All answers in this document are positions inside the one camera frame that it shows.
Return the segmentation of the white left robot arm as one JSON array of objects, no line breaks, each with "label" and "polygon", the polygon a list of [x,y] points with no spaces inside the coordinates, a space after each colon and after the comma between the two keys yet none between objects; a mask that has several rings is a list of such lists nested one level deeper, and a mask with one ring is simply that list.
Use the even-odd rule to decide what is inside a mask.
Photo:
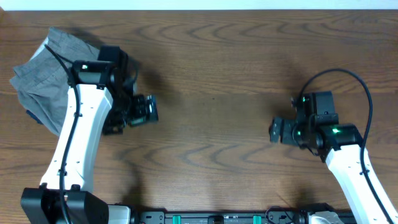
[{"label": "white left robot arm", "polygon": [[31,223],[139,223],[128,205],[93,194],[102,134],[158,121],[155,96],[136,95],[127,66],[77,60],[69,69],[67,113],[52,161],[37,188],[24,189],[21,207]]}]

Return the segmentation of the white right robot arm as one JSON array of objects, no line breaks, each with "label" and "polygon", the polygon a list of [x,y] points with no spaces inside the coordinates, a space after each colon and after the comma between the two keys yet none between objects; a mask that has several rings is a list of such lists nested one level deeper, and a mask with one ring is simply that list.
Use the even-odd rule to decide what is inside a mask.
[{"label": "white right robot arm", "polygon": [[320,157],[339,183],[356,223],[397,223],[397,210],[371,165],[365,138],[338,115],[300,119],[275,117],[270,141],[308,149]]}]

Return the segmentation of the grey shorts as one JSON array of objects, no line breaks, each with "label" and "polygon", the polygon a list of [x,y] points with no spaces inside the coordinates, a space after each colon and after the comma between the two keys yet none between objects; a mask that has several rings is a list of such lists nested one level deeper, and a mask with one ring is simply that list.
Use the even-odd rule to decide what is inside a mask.
[{"label": "grey shorts", "polygon": [[59,54],[66,67],[76,60],[96,60],[99,50],[67,32],[51,27],[32,58],[15,66],[10,79],[20,104],[50,132],[59,135],[68,103],[68,76],[56,58],[44,47]]}]

